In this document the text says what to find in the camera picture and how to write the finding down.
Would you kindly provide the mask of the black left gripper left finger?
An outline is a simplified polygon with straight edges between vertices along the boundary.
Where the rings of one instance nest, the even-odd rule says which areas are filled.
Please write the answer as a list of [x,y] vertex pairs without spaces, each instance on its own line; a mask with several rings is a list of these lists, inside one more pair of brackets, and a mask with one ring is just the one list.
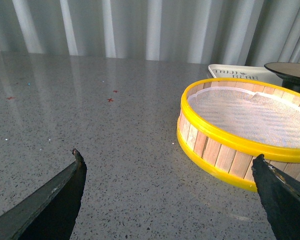
[[78,217],[87,166],[74,148],[75,161],[0,216],[0,240],[68,240]]

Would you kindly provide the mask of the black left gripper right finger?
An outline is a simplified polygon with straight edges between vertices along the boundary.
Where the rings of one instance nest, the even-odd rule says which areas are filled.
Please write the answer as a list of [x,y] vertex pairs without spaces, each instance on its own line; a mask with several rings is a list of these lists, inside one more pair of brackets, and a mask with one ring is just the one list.
[[252,160],[252,175],[267,220],[277,240],[300,240],[300,181],[260,154]]

